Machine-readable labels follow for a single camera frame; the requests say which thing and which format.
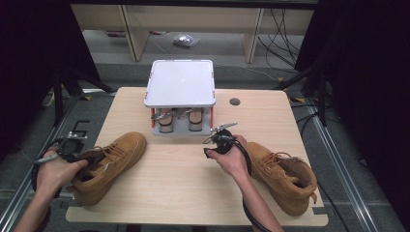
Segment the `white box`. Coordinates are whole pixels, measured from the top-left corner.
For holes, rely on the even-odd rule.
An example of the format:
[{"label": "white box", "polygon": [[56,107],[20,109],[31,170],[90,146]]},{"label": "white box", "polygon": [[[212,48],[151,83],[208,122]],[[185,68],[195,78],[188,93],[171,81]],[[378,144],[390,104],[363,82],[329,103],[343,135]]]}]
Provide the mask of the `white box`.
[{"label": "white box", "polygon": [[202,107],[202,131],[190,131],[188,117],[173,116],[173,132],[160,132],[158,121],[153,122],[153,134],[209,135],[211,134],[213,106],[215,105],[214,67],[210,60],[157,60],[153,63],[144,104],[152,114],[161,108],[184,111]]}]

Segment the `forearm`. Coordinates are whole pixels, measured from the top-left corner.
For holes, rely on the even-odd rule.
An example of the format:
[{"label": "forearm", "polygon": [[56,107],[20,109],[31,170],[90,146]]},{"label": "forearm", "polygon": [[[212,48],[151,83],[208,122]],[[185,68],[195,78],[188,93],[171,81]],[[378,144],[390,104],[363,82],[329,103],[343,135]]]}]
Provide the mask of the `forearm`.
[{"label": "forearm", "polygon": [[277,218],[262,198],[251,177],[245,174],[238,175],[234,177],[234,180],[241,190],[250,214],[270,231],[283,231]]},{"label": "forearm", "polygon": [[15,227],[14,232],[36,231],[39,228],[53,199],[53,192],[54,191],[36,191],[26,211]]}]

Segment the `human hand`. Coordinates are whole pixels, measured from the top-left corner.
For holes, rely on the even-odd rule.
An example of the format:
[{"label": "human hand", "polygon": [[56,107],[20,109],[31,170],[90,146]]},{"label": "human hand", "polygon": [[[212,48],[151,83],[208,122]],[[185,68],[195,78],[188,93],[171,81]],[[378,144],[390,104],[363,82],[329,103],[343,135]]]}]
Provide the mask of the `human hand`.
[{"label": "human hand", "polygon": [[[51,147],[44,154],[44,157],[52,156],[56,151],[57,148]],[[81,168],[86,167],[87,164],[88,161],[85,159],[68,163],[60,157],[42,164],[37,176],[37,191],[55,194],[59,188],[69,183],[75,174]]]},{"label": "human hand", "polygon": [[[241,145],[247,149],[247,141],[241,135],[233,135]],[[213,150],[207,150],[206,154],[217,161],[224,172],[236,178],[241,175],[248,175],[247,162],[241,150],[235,145],[224,155]]]}]

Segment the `wrist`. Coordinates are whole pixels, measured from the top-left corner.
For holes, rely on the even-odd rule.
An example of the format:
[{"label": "wrist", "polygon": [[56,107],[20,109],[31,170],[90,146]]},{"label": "wrist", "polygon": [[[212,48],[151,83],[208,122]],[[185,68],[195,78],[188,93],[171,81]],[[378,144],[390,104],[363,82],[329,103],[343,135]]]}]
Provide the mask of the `wrist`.
[{"label": "wrist", "polygon": [[40,186],[37,187],[35,197],[38,196],[44,200],[51,200],[54,198],[54,195],[57,193],[58,188],[51,186]]}]

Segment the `gray floor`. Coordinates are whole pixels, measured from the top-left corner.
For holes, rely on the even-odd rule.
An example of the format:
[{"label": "gray floor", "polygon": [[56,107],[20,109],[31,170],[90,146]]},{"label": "gray floor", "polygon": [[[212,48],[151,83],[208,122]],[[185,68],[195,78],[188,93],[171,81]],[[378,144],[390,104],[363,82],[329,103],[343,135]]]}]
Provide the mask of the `gray floor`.
[{"label": "gray floor", "polygon": [[[217,88],[247,88],[270,89],[278,84],[280,77],[285,79],[293,76],[290,66],[278,58],[268,55],[266,49],[259,43],[252,64],[245,62],[240,35],[228,34],[199,34],[188,33],[198,38],[199,42],[194,47],[182,48],[172,44],[174,36],[178,33],[152,35],[145,47],[142,59],[134,62],[131,59],[127,41],[124,38],[109,38],[103,31],[84,31],[83,35],[92,52],[102,80],[115,87],[120,86],[145,86],[149,73],[149,66],[159,59],[210,59],[215,65]],[[261,36],[262,41],[268,44],[269,37]],[[300,47],[303,37],[289,37],[296,47]],[[277,49],[289,60],[287,52]],[[286,90],[290,98],[299,98],[303,81]],[[84,84],[84,88],[93,88]],[[89,138],[86,147],[91,148],[97,139],[103,119],[109,110],[113,97],[92,97],[89,101],[79,101],[73,108],[61,134],[68,133],[77,120],[90,120],[84,125],[88,130]],[[309,115],[307,107],[294,107],[295,120]],[[27,175],[31,161],[42,149],[42,141],[47,139],[52,130],[53,107],[47,107],[35,119],[32,127],[25,132],[25,136],[16,144],[17,149],[9,154],[0,163],[0,206],[5,210],[13,197],[14,192]],[[361,157],[359,151],[351,141],[347,129],[338,118],[334,109],[327,111],[327,130],[337,146],[348,174],[352,177],[356,191],[364,199],[371,218],[378,231],[404,231],[395,212],[386,199],[383,191],[378,187],[370,171],[358,163]],[[302,128],[305,121],[299,124]],[[285,227],[285,231],[346,231],[342,221],[345,221],[350,231],[368,231],[360,221],[358,211],[349,198],[346,187],[343,185],[337,169],[329,155],[328,148],[324,145],[317,124],[313,120],[307,122],[302,134],[307,154],[312,169],[323,188],[320,188],[322,198],[328,210],[329,224],[324,227]],[[72,223],[65,220],[65,212],[71,202],[71,196],[63,192],[59,199],[52,204],[52,216],[45,231],[126,231],[127,225],[97,224],[97,223]],[[238,229],[222,228],[221,231],[238,231]]]}]

